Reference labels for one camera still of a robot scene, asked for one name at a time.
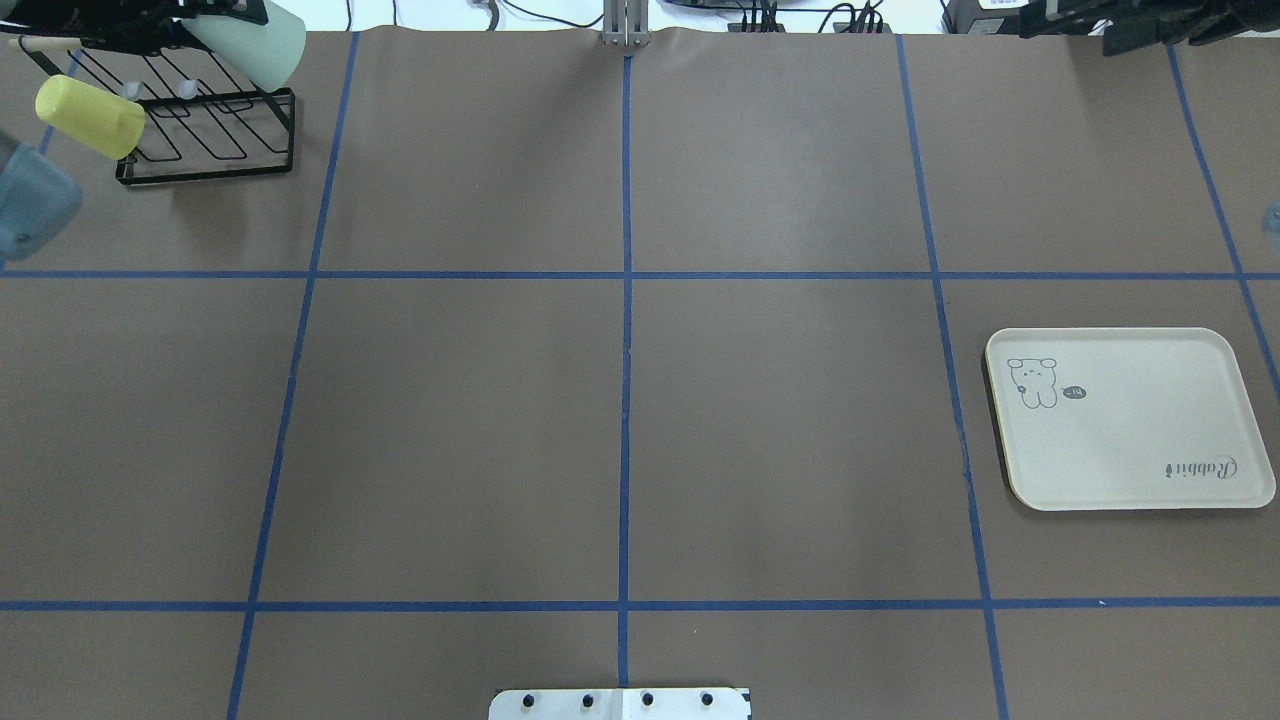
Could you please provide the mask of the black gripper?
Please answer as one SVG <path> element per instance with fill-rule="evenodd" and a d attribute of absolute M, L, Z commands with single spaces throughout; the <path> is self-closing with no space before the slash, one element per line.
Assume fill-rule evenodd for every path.
<path fill-rule="evenodd" d="M 192 35 L 196 20 L 268 24 L 265 1 L 4 1 L 3 32 L 37 38 L 74 38 L 110 53 L 160 53 L 209 46 Z"/>

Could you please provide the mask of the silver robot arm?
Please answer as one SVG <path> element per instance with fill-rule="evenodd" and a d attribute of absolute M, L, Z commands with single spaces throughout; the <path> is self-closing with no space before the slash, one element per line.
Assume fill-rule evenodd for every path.
<path fill-rule="evenodd" d="M 306 24 L 271 1 L 5 1 L 3 32 L 36 63 L 50 51 L 100 51 L 145 60 L 170 50 L 195 50 L 236 68 L 250 92 L 225 102 L 275 94 L 305 53 Z M 118 91 L 95 88 L 46 65 L 47 78 L 35 108 L 52 128 L 114 161 L 140 151 L 155 110 L 169 117 L 182 101 L 211 106 L 215 99 L 191 79 L 170 97 L 147 97 L 142 81 Z M 83 193 L 76 179 L 32 143 L 3 135 L 3 259 L 29 258 L 63 232 L 79 213 Z"/>

